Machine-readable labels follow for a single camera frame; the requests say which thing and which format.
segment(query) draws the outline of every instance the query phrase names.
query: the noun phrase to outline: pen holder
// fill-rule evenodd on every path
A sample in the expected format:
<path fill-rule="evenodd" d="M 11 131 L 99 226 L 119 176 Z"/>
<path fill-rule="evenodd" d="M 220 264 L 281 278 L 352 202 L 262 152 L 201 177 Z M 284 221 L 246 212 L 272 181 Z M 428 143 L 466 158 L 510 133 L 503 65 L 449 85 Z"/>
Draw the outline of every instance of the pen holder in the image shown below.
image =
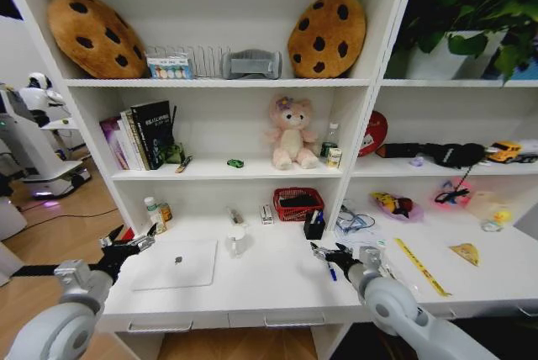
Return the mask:
<path fill-rule="evenodd" d="M 304 236 L 306 236 L 307 240 L 320 240 L 325 229 L 325 220 L 321 220 L 318 224 L 310 224 L 310 221 L 312 221 L 312 214 L 314 214 L 314 212 L 306 214 L 306 220 L 304 221 L 303 227 Z"/>

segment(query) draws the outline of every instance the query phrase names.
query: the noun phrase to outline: white cup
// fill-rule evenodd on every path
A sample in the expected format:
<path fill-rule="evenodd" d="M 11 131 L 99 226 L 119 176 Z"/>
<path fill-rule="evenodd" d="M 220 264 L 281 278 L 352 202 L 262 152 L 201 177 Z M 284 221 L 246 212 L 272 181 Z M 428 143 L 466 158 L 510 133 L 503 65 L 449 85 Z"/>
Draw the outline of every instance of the white cup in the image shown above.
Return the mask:
<path fill-rule="evenodd" d="M 228 231 L 229 253 L 240 257 L 246 250 L 246 231 L 241 225 L 233 225 Z"/>

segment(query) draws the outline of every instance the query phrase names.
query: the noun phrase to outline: book spine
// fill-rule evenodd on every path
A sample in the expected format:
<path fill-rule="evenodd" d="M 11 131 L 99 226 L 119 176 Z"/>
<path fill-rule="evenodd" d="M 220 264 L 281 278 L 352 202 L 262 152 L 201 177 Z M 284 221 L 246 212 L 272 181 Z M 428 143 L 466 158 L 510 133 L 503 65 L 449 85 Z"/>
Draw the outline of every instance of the book spine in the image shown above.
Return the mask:
<path fill-rule="evenodd" d="M 133 149 L 133 145 L 129 141 L 129 137 L 127 136 L 127 129 L 125 128 L 125 123 L 123 119 L 118 120 L 118 126 L 119 126 L 119 146 L 121 147 L 121 150 L 124 152 L 125 160 L 127 160 L 127 165 L 129 165 L 129 169 L 139 171 L 140 166 L 138 165 L 138 162 L 136 161 L 135 150 Z"/>
<path fill-rule="evenodd" d="M 151 154 L 150 147 L 148 146 L 148 141 L 145 138 L 144 130 L 142 129 L 142 123 L 138 120 L 138 115 L 136 114 L 136 111 L 133 110 L 132 112 L 134 126 L 136 126 L 136 131 L 138 132 L 138 136 L 140 137 L 140 143 L 142 144 L 142 147 L 144 149 L 144 154 L 148 161 L 148 166 L 150 167 L 150 169 L 157 169 L 153 162 L 153 155 Z"/>
<path fill-rule="evenodd" d="M 140 155 L 138 145 L 136 144 L 135 136 L 133 135 L 133 130 L 131 129 L 129 119 L 127 117 L 127 113 L 128 113 L 127 111 L 123 111 L 121 113 L 121 119 L 124 122 L 124 128 L 125 128 L 125 133 L 127 134 L 127 139 L 129 140 L 129 143 L 131 144 L 131 147 L 133 148 L 134 159 L 136 160 L 136 166 L 139 168 L 139 170 L 143 171 L 145 169 L 144 162 L 142 161 L 142 156 Z"/>
<path fill-rule="evenodd" d="M 136 129 L 135 118 L 133 118 L 133 113 L 127 112 L 126 115 L 127 115 L 127 121 L 129 122 L 129 127 L 131 128 L 131 132 L 133 133 L 134 142 L 136 143 L 138 152 L 140 154 L 140 159 L 142 160 L 143 168 L 146 171 L 149 171 L 150 164 L 148 162 L 148 157 L 146 156 L 144 152 L 144 147 L 142 146 L 142 140 L 140 139 L 138 130 Z"/>
<path fill-rule="evenodd" d="M 125 160 L 124 153 L 119 146 L 119 140 L 115 130 L 115 123 L 110 119 L 100 123 L 101 130 L 103 131 L 104 138 L 107 141 L 108 147 L 112 152 L 112 155 L 116 159 L 121 169 L 129 169 L 127 161 Z"/>

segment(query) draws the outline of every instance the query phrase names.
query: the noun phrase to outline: pink teddy bear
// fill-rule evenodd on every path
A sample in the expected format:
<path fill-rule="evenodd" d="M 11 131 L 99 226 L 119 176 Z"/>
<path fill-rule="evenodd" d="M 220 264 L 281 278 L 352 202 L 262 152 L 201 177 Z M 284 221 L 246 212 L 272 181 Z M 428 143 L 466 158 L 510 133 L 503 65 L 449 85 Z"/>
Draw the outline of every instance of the pink teddy bear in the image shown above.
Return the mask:
<path fill-rule="evenodd" d="M 318 136 L 305 129 L 312 117 L 311 102 L 308 99 L 295 102 L 292 98 L 277 95 L 272 100 L 269 116 L 277 126 L 267 132 L 267 138 L 275 146 L 273 165 L 278 169 L 290 169 L 296 161 L 302 168 L 315 168 L 318 158 L 309 147 Z"/>

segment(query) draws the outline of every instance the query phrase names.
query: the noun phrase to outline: green toy car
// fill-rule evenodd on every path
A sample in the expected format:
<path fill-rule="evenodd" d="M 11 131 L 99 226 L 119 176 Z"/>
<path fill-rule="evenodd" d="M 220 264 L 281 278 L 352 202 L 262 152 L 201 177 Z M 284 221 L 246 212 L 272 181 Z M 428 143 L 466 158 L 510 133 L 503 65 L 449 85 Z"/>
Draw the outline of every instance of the green toy car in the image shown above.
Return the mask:
<path fill-rule="evenodd" d="M 242 168 L 245 165 L 242 160 L 228 160 L 226 163 L 235 168 Z"/>

